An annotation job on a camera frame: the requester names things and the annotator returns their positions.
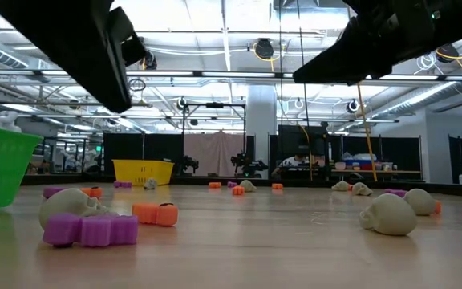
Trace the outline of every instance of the wall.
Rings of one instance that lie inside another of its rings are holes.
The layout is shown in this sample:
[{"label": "wall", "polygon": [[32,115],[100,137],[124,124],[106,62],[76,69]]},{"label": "wall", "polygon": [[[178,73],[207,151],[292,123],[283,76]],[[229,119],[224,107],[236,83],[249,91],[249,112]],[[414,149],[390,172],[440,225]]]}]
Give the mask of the wall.
[{"label": "wall", "polygon": [[422,136],[423,179],[438,184],[452,183],[452,165],[448,137],[462,137],[462,115],[424,110],[415,116],[400,117],[398,124],[381,124],[373,135],[389,137]]}]

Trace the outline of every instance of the white skull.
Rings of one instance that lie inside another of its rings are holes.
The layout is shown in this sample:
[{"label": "white skull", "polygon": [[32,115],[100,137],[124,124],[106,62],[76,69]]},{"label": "white skull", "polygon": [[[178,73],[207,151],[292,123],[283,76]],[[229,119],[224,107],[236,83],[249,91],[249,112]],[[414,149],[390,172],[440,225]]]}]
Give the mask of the white skull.
[{"label": "white skull", "polygon": [[245,191],[247,193],[256,192],[256,187],[250,181],[245,180],[245,181],[240,183],[240,186],[244,187],[244,189],[245,189]]},{"label": "white skull", "polygon": [[95,197],[88,197],[79,189],[65,189],[48,198],[38,212],[40,226],[44,228],[50,216],[57,213],[71,213],[81,217],[95,216],[108,212]]},{"label": "white skull", "polygon": [[410,190],[404,196],[404,200],[413,208],[417,216],[428,216],[436,209],[436,201],[423,189]]},{"label": "white skull", "polygon": [[372,190],[368,189],[367,185],[363,184],[362,182],[358,182],[352,186],[352,194],[370,196],[372,194]]},{"label": "white skull", "polygon": [[346,181],[340,181],[338,182],[338,184],[333,185],[331,189],[334,191],[346,192],[349,190],[349,183],[347,183]]},{"label": "white skull", "polygon": [[385,193],[359,213],[359,224],[363,229],[375,230],[381,234],[404,236],[415,229],[416,215],[401,197]]},{"label": "white skull", "polygon": [[144,184],[144,189],[156,189],[158,186],[158,183],[156,182],[155,179],[150,177]]}]

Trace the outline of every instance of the white column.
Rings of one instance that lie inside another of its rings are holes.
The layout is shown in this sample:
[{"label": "white column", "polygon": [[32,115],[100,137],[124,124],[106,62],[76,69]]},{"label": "white column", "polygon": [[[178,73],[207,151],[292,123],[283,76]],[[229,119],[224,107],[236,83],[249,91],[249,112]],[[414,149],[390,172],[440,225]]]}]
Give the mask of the white column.
[{"label": "white column", "polygon": [[[247,97],[247,136],[256,137],[256,160],[269,164],[269,135],[276,133],[277,96],[273,85],[251,85]],[[268,170],[257,172],[268,178]]]}]

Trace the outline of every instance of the wooden floor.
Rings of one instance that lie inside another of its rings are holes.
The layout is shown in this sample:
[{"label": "wooden floor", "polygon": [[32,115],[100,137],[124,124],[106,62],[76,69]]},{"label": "wooden floor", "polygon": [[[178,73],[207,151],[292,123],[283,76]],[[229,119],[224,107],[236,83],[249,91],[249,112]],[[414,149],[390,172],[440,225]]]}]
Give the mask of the wooden floor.
[{"label": "wooden floor", "polygon": [[43,186],[22,187],[0,210],[0,288],[462,289],[462,197],[436,195],[442,216],[421,217],[397,238],[359,227],[370,197],[327,189],[233,197],[202,186],[99,186],[118,213],[136,201],[170,201],[180,221],[140,226],[136,246],[54,249],[41,242]]}]

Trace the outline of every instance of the ceiling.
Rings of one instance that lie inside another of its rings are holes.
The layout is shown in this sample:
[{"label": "ceiling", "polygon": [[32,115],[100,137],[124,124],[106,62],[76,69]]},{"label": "ceiling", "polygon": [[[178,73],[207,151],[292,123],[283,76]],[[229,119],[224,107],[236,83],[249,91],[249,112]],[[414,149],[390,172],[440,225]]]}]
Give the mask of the ceiling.
[{"label": "ceiling", "polygon": [[[146,39],[148,49],[158,62],[159,71],[253,71],[253,72],[293,72],[307,63],[319,52],[330,47],[339,37],[347,24],[348,12],[341,1],[320,0],[316,6],[313,0],[299,0],[301,5],[300,20],[296,2],[286,1],[287,7],[281,15],[278,2],[272,0],[115,0],[113,6],[122,6],[139,36]],[[258,38],[270,38],[276,51],[275,61],[262,61],[250,49]],[[41,59],[49,62],[47,57],[25,37],[0,18],[0,46],[9,53],[24,59]],[[462,40],[454,43],[462,55]],[[128,69],[139,70],[132,65]],[[400,75],[440,75],[458,74],[457,62],[439,63],[432,56],[412,59],[394,67],[393,73]],[[134,107],[124,115],[141,116],[179,116],[176,102],[183,96],[189,103],[222,102],[244,104],[249,97],[252,81],[234,81],[233,79],[180,79],[174,87],[168,85],[169,78],[141,77],[148,87],[142,92],[133,92],[135,102],[141,100],[153,105],[153,108]],[[80,100],[95,102],[82,87],[73,85],[68,77],[55,77],[51,84],[44,85],[21,76],[0,75],[0,83],[24,93],[25,96],[5,94],[0,100],[23,100],[26,102],[43,100],[54,103]],[[299,100],[308,100],[308,114],[318,118],[350,118],[346,112],[346,103],[357,99],[356,87],[345,85],[306,85],[284,83],[267,83],[278,94],[278,117],[300,117],[305,108],[300,109]],[[385,104],[401,96],[420,83],[400,85],[362,85],[361,92],[365,99],[367,111],[373,104]],[[55,112],[55,115],[85,115],[108,113],[101,107],[82,106],[70,109],[62,106],[40,106],[40,112]],[[232,109],[198,108],[193,117],[229,116],[234,119],[204,121],[197,128],[240,129],[242,121]],[[55,118],[68,123],[60,117]],[[95,128],[108,128],[104,119],[84,121]],[[141,129],[147,131],[173,132],[178,130],[179,120],[134,120],[130,131]],[[119,129],[119,125],[110,129]]]}]

